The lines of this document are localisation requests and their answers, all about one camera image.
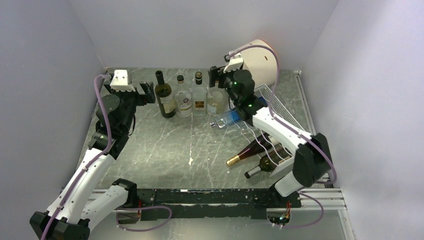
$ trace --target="gold bottle cap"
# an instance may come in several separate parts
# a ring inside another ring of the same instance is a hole
[[[225,163],[228,167],[231,167],[232,165],[238,163],[240,161],[239,155],[235,155],[232,158],[228,159]]]

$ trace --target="black bottle cap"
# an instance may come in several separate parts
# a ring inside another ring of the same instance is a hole
[[[179,83],[183,83],[183,82],[184,82],[184,76],[183,76],[183,75],[178,75],[178,76],[176,76],[176,80],[177,80]]]
[[[202,84],[202,73],[200,71],[197,71],[196,72],[195,79],[196,79],[196,84],[197,85],[201,85]]]
[[[155,72],[155,75],[156,75],[156,79],[157,79],[157,84],[159,84],[159,85],[165,84],[164,73],[161,70],[157,70]]]

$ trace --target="gray marble surface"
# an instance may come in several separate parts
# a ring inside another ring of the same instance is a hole
[[[186,81],[193,79],[196,71],[203,73],[203,84],[209,82],[207,69],[128,68],[132,82],[157,83],[155,71],[162,70],[164,79],[173,89],[177,75]],[[282,71],[275,95],[308,132],[308,118],[292,71]],[[129,138],[120,156],[99,182],[98,189],[108,189],[113,181],[124,178],[138,188],[268,188],[282,175],[269,177],[260,173],[246,179],[244,173],[259,162],[260,157],[245,159],[228,168],[225,161],[237,154],[254,139],[243,122],[224,129],[211,128],[210,116],[182,118],[175,115],[163,118],[157,103],[137,107],[134,134]],[[80,164],[87,143],[95,131],[97,118],[93,115]]]

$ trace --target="wire basket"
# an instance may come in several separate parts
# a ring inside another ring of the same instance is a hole
[[[254,88],[254,95],[258,98],[263,97],[268,105],[270,104],[269,100],[271,98],[271,93],[271,89],[264,83]],[[293,124],[299,129],[302,129],[303,131],[305,130],[287,110],[287,108],[281,103],[281,101],[275,96],[272,98],[272,110],[287,122]]]

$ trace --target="white wall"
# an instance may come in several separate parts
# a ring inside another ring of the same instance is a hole
[[[209,68],[253,39],[300,70],[338,0],[70,0],[108,67]]]
[[[423,3],[340,0],[303,68],[359,240],[424,239]]]
[[[0,239],[37,239],[70,179],[103,71],[67,0],[0,1]]]

